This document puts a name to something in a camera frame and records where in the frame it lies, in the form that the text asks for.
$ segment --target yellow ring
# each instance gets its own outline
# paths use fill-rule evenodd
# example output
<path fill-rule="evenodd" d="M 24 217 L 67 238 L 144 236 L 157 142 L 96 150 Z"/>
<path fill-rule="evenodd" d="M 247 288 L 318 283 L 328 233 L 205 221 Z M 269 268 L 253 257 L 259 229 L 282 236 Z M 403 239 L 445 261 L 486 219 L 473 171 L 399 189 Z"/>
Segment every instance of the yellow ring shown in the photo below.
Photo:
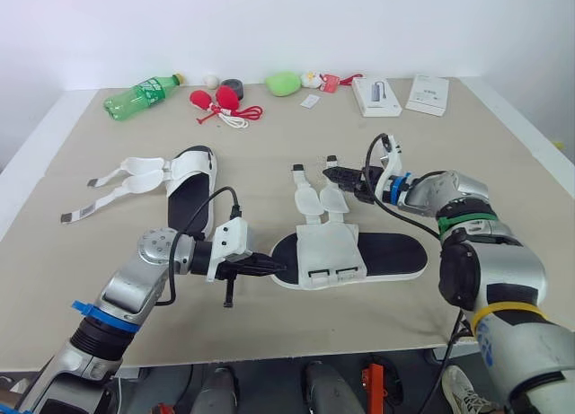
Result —
<path fill-rule="evenodd" d="M 530 313 L 537 313 L 547 320 L 547 316 L 534 304 L 526 304 L 524 302 L 497 302 L 496 304 L 489 304 L 480 309 L 474 316 L 471 322 L 473 334 L 477 330 L 479 322 L 490 313 L 497 313 L 499 311 L 528 311 Z"/>

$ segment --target black tape roll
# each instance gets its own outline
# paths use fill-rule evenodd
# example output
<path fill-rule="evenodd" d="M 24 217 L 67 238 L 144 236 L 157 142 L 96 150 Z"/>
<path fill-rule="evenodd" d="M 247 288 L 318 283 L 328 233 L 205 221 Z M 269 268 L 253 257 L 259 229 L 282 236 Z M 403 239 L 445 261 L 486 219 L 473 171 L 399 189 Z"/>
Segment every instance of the black tape roll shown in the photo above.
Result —
<path fill-rule="evenodd" d="M 225 79 L 225 81 L 222 82 L 221 84 L 224 84 L 225 86 L 229 86 L 230 88 L 232 88 L 235 94 L 237 95 L 238 100 L 241 100 L 243 98 L 242 81 L 238 79 Z"/>

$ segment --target bottle label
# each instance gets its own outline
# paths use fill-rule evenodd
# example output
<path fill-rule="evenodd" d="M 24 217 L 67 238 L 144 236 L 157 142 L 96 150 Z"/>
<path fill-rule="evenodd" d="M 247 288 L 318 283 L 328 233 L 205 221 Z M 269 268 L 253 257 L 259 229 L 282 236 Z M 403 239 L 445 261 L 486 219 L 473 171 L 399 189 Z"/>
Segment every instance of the bottle label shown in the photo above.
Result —
<path fill-rule="evenodd" d="M 141 84 L 137 84 L 136 87 L 144 93 L 144 96 L 147 99 L 147 103 L 150 106 L 165 98 L 164 88 L 155 79 L 148 79 Z"/>

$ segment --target small white box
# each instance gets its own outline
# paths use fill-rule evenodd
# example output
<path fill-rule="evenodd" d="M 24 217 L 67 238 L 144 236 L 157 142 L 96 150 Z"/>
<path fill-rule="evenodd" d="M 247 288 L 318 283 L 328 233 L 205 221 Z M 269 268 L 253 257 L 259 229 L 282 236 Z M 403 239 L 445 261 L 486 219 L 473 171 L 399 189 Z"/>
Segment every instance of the small white box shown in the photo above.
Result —
<path fill-rule="evenodd" d="M 440 77 L 416 75 L 405 109 L 442 116 L 447 107 L 449 81 Z"/>
<path fill-rule="evenodd" d="M 354 77 L 351 88 L 366 118 L 399 116 L 402 106 L 387 80 L 376 77 Z"/>

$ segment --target beige table surface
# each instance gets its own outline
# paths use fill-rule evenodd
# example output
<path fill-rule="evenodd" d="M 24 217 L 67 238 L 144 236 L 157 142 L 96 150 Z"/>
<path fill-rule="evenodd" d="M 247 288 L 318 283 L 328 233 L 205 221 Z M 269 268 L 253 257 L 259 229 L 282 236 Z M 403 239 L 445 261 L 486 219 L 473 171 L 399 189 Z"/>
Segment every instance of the beige table surface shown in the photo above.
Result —
<path fill-rule="evenodd" d="M 404 103 L 411 81 L 392 81 Z M 543 261 L 549 290 L 544 309 L 575 328 L 574 201 L 553 177 L 458 80 L 451 80 L 444 117 L 405 110 L 399 118 L 364 119 L 349 88 L 311 110 L 309 93 L 285 98 L 263 85 L 246 88 L 243 106 L 265 114 L 246 130 L 218 119 L 200 126 L 188 103 L 190 89 L 126 122 L 111 120 L 102 90 L 79 119 L 46 176 L 0 243 L 0 370 L 38 369 L 75 330 L 75 300 L 92 302 L 110 275 L 135 250 L 145 230 L 166 225 L 162 189 L 124 198 L 79 223 L 63 226 L 63 212 L 83 207 L 106 189 L 88 189 L 127 156 L 170 158 L 190 145 L 207 145 L 218 159 L 217 186 L 236 188 L 258 251 L 269 252 L 304 218 L 296 211 L 290 168 L 303 163 L 323 185 L 325 156 L 359 167 L 378 133 L 394 134 L 403 166 L 423 174 L 456 169 L 490 187 L 500 218 Z M 282 288 L 270 278 L 240 277 L 235 308 L 224 309 L 225 285 L 177 277 L 177 302 L 156 308 L 125 355 L 128 366 L 209 360 L 291 357 L 319 353 L 434 347 L 446 343 L 456 317 L 438 292 L 438 243 L 428 234 L 348 196 L 347 220 L 366 232 L 406 233 L 429 255 L 423 275 L 404 282 L 356 284 L 323 291 Z M 217 223 L 230 201 L 216 202 Z"/>

